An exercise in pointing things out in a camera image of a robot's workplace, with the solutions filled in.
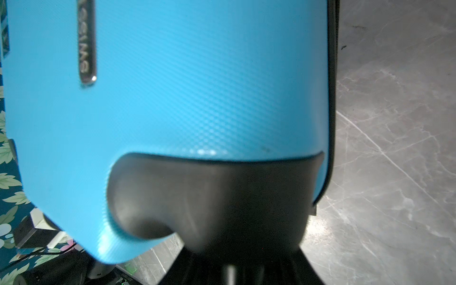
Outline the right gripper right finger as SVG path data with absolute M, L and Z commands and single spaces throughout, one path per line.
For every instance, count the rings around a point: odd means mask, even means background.
M 290 256 L 289 264 L 289 276 L 293 285 L 325 285 L 302 250 L 299 249 Z

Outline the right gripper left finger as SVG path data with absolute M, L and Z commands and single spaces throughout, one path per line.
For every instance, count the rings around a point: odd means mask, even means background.
M 199 257 L 183 248 L 159 285 L 199 285 Z

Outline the blue suitcase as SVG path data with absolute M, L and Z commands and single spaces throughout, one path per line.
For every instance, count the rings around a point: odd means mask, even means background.
M 299 248 L 334 158 L 338 1 L 2 1 L 26 197 L 116 264 L 177 233 L 221 264 Z

